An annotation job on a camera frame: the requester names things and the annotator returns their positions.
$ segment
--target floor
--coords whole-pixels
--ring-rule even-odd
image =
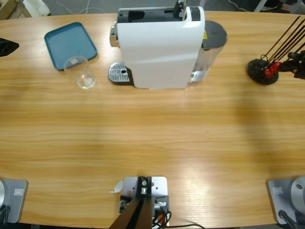
[[[173,6],[177,0],[91,0],[88,13],[117,13],[119,8],[131,7],[163,7]],[[232,0],[240,8],[253,11],[259,0]],[[51,15],[86,13],[88,0],[44,0]],[[188,0],[188,5],[198,5],[200,0]],[[236,11],[236,7],[228,0],[207,0],[205,10]],[[305,5],[300,7],[298,14],[305,14]]]

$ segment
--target wood grain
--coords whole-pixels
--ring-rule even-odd
[[[207,12],[228,44],[204,82],[185,90],[116,86],[108,67],[115,14],[0,21],[20,48],[0,58],[0,176],[29,182],[21,222],[109,227],[126,176],[166,176],[172,225],[274,223],[266,181],[305,175],[305,82],[281,73],[257,85],[246,64],[295,15]],[[99,85],[83,91],[52,66],[44,35],[81,22],[99,56]]]

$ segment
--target black rod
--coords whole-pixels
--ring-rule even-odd
[[[303,29],[304,29],[304,28],[305,28],[305,25],[303,25],[302,28],[300,28],[300,29],[295,33],[295,35],[285,44],[285,46],[284,46],[280,51],[278,51],[278,52],[276,53],[276,55],[273,55],[273,57],[271,57],[271,58],[269,59],[269,62],[268,62],[268,63],[271,63],[271,62],[272,62],[272,59],[273,59],[273,61],[275,61],[279,55],[282,55],[282,53],[283,53],[283,51],[286,49],[286,47],[287,47],[289,44],[291,44],[291,43],[295,40],[295,38],[297,37],[297,35],[299,35],[301,32],[303,32]]]
[[[272,48],[267,52],[267,54],[265,56],[267,56],[269,54],[269,52],[280,42],[280,40],[285,36],[285,34],[291,29],[291,27],[297,22],[297,20],[299,20],[301,16],[298,16],[294,22],[292,22],[292,24],[289,26],[289,28],[283,33],[283,35],[280,37],[280,39],[277,40],[277,42],[272,46]]]
[[[286,42],[290,39],[290,37],[297,31],[297,29],[304,23],[305,19],[303,19],[298,26],[295,28],[295,30],[293,30],[293,32],[287,37],[287,39],[283,42],[283,44],[275,51],[275,53],[273,53],[273,55],[269,58],[270,60],[278,54],[279,50],[286,45]]]
[[[290,46],[285,50],[285,52],[279,57],[277,58],[278,60],[281,60],[284,56],[286,56],[304,37],[305,37],[305,31],[303,31],[303,33],[300,34],[300,36],[302,35],[302,37],[300,38],[300,36],[297,37],[300,38],[298,40],[296,40],[294,43],[290,44]]]

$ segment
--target teal plastic tray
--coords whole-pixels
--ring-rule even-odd
[[[91,60],[97,55],[96,47],[79,22],[48,32],[44,40],[54,67],[60,71],[63,71],[66,60],[73,56],[83,56]]]

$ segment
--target glass cup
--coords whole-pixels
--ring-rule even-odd
[[[73,56],[65,62],[63,67],[69,74],[70,80],[77,83],[80,88],[90,89],[96,85],[97,79],[85,57]]]

